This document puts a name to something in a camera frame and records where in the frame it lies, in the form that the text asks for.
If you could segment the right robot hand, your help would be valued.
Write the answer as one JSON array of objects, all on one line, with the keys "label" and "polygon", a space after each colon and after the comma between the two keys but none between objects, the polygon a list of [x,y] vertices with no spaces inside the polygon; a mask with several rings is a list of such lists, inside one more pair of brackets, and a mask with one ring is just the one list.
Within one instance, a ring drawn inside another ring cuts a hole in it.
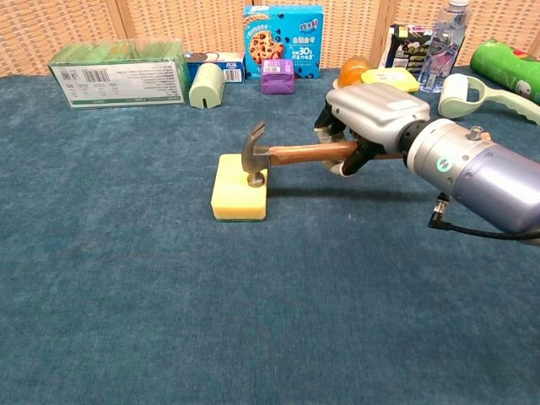
[{"label": "right robot hand", "polygon": [[429,120],[429,104],[412,94],[390,84],[353,84],[327,93],[314,132],[323,144],[345,142],[346,128],[353,134],[357,147],[349,156],[323,162],[334,175],[347,177],[378,154],[400,153],[406,128]]}]

